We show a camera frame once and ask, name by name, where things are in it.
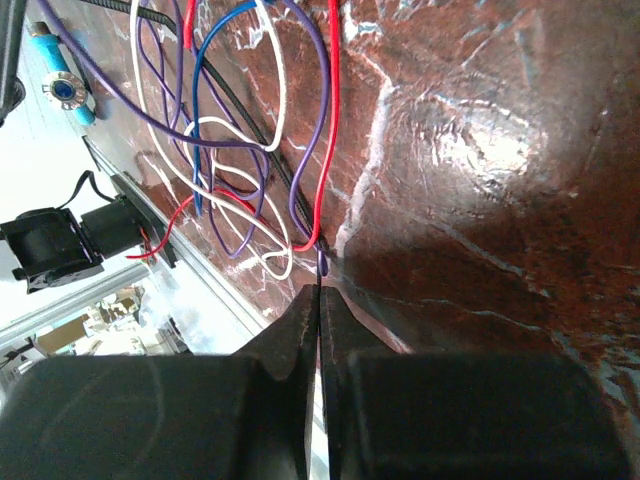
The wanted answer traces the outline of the black zip tie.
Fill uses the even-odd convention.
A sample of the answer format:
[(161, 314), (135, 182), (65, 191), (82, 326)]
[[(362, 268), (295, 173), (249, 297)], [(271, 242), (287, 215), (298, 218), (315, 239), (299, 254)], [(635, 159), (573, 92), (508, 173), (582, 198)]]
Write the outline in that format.
[[(126, 1), (81, 1), (83, 3), (87, 3), (90, 5), (98, 6), (108, 10), (114, 10), (120, 13), (129, 14), (131, 11), (131, 3)], [(296, 3), (296, 1), (282, 1), (288, 8), (290, 8), (298, 17), (300, 22), (305, 26), (311, 39), (314, 42), (316, 47), (318, 59), (320, 62), (321, 74), (322, 74), (322, 96), (320, 103), (320, 111), (318, 114), (318, 119), (316, 122), (316, 127), (311, 137), (311, 140), (308, 144), (308, 147), (305, 150), (305, 154), (303, 159), (301, 160), (298, 169), (295, 174), (288, 169), (287, 165), (282, 161), (276, 154), (268, 154), (271, 162), (274, 164), (276, 171), (279, 173), (281, 180), (289, 188), (290, 198), (289, 198), (289, 210), (294, 220), (294, 223), (299, 228), (299, 230), (305, 235), (309, 236), (309, 242), (313, 240), (313, 246), (317, 247), (319, 253), (327, 254), (328, 253), (328, 244), (321, 233), (320, 222), (321, 222), (321, 207), (322, 207), (322, 197), (324, 194), (324, 182), (326, 180), (330, 160), (332, 159), (333, 149), (335, 146), (335, 138), (337, 135), (337, 120), (334, 122), (334, 113), (337, 115), (339, 113), (339, 95), (338, 95), (338, 86), (339, 85), (339, 73), (337, 71), (339, 65), (339, 52), (334, 48), (335, 42), (339, 43), (339, 33), (337, 40), (332, 37), (332, 46), (331, 46), (331, 60), (329, 59), (329, 55), (327, 53), (326, 46), (324, 44), (321, 33), (318, 28), (314, 24), (314, 22), (309, 18), (309, 16), (304, 12), (304, 10)], [(207, 36), (203, 40), (200, 45), (200, 49), (196, 50), (193, 47), (193, 52), (198, 54), (202, 53), (204, 55), (205, 48), (213, 41), (215, 35), (233, 18), (242, 14), (245, 11), (248, 11), (252, 8), (256, 7), (256, 1), (247, 1), (238, 5), (235, 9), (231, 10), (227, 15), (220, 18), (220, 20), (211, 28), (208, 32)], [(166, 26), (172, 33), (175, 33), (176, 26), (173, 20), (171, 20), (167, 15), (154, 11), (148, 8), (139, 8), (138, 16), (144, 20), (149, 20), (151, 22), (159, 23), (163, 26)], [(225, 95), (229, 98), (232, 104), (236, 107), (239, 114), (242, 116), (248, 127), (254, 133), (258, 140), (264, 141), (264, 135), (260, 131), (256, 122), (248, 113), (247, 109), (232, 91), (231, 87), (227, 84), (227, 82), (223, 79), (221, 74), (215, 69), (212, 63), (206, 59), (204, 56), (202, 61), (196, 60), (196, 69), (198, 72), (201, 69), (205, 69), (208, 74), (216, 81), (218, 86), (222, 89)], [(329, 93), (332, 95), (332, 107), (331, 107), (331, 134), (329, 136), (330, 140), (333, 143), (327, 147), (327, 159), (323, 164), (323, 169), (321, 173), (321, 178), (319, 179), (316, 200), (314, 203), (313, 209), (313, 220), (311, 220), (311, 207), (306, 201), (304, 195), (298, 193), (300, 179), (306, 167), (308, 160), (311, 158), (311, 154), (313, 153), (316, 144), (320, 138), (320, 134), (322, 132), (325, 118), (327, 115), (327, 109), (329, 107)], [(304, 226), (302, 221), (300, 220), (298, 213), (300, 213), (305, 221), (307, 222), (307, 226)]]

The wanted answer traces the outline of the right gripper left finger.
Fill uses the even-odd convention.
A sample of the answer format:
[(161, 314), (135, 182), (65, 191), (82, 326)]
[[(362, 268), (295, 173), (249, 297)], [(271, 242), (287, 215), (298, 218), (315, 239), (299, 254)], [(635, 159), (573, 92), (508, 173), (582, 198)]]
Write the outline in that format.
[(318, 289), (230, 355), (43, 360), (1, 410), (5, 479), (305, 479)]

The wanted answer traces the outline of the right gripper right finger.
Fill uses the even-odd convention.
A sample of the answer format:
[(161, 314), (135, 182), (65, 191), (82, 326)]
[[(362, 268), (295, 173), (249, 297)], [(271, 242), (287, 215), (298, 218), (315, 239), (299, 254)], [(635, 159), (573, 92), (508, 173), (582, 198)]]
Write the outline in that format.
[(319, 297), (333, 479), (629, 479), (591, 376), (530, 352), (401, 354), (341, 293)]

